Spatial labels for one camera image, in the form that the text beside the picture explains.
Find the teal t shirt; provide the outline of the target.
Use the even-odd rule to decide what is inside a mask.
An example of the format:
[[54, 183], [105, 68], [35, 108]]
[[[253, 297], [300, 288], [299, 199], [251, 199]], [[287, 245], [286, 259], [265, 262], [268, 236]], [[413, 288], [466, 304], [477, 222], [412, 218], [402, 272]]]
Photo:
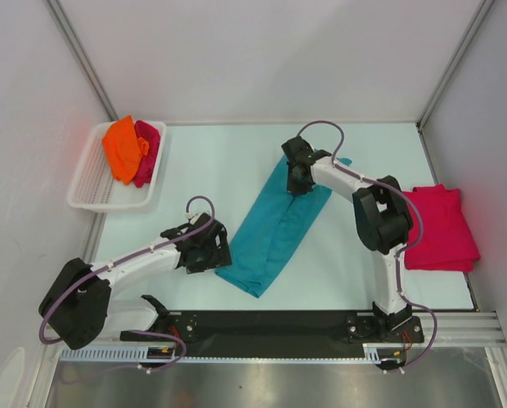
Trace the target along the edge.
[[260, 298], [287, 266], [332, 191], [315, 186], [294, 197], [287, 190], [288, 164], [282, 157], [265, 182], [229, 245], [231, 264], [215, 274]]

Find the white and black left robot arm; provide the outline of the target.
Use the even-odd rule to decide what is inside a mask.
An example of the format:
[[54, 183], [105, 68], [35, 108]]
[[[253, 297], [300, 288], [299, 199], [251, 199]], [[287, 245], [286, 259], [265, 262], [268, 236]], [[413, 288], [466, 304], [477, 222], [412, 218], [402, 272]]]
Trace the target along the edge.
[[116, 335], [125, 342], [156, 342], [174, 324], [154, 296], [123, 300], [121, 293], [140, 282], [184, 269], [188, 274], [231, 265], [226, 227], [208, 213], [164, 230], [149, 246], [117, 260], [68, 261], [38, 307], [43, 327], [56, 341], [82, 349], [99, 337]]

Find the white perforated plastic basket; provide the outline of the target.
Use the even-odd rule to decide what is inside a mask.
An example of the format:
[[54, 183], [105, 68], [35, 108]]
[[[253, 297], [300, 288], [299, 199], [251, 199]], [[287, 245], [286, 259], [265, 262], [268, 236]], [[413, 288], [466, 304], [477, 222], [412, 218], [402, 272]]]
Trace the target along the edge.
[[111, 124], [102, 122], [92, 128], [74, 172], [67, 202], [70, 207], [95, 213], [145, 211], [151, 205], [159, 181], [168, 127], [164, 122], [148, 122], [159, 132], [161, 139], [151, 182], [137, 188], [134, 184], [125, 185], [112, 176], [102, 145]]

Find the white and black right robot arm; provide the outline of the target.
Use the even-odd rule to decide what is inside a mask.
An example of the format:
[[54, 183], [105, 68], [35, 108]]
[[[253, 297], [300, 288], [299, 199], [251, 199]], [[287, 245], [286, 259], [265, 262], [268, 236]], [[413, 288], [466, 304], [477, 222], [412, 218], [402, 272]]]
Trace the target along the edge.
[[300, 136], [285, 142], [282, 151], [288, 164], [288, 193], [304, 196], [322, 186], [352, 204], [356, 233], [373, 255], [373, 329], [380, 339], [395, 340], [412, 318], [412, 307], [403, 299], [399, 251], [408, 242], [413, 220], [399, 183], [391, 176], [367, 178], [329, 152], [314, 150]]

